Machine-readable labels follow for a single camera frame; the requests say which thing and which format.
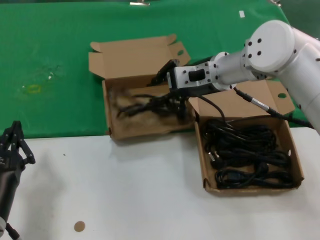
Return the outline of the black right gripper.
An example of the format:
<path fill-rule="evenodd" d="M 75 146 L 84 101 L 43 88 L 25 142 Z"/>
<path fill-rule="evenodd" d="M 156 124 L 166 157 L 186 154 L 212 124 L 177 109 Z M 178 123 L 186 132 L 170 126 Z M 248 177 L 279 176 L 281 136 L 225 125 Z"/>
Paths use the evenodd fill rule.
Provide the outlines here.
<path fill-rule="evenodd" d="M 197 97 L 215 93 L 215 87 L 209 74 L 203 68 L 177 67 L 178 59 L 169 60 L 151 79 L 148 87 L 168 82 L 171 93 L 171 106 L 178 121 L 182 124 L 187 120 L 187 97 Z"/>

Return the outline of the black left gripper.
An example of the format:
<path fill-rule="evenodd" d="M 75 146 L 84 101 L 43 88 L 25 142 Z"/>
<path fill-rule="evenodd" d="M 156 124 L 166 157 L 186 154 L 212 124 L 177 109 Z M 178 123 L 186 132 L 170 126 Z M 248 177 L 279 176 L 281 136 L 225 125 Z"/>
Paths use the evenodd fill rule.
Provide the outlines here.
<path fill-rule="evenodd" d="M 22 149 L 25 158 L 17 149 Z M 13 121 L 11 127 L 6 128 L 0 136 L 0 173 L 16 170 L 22 172 L 25 165 L 35 163 L 35 156 L 25 141 L 21 122 Z"/>

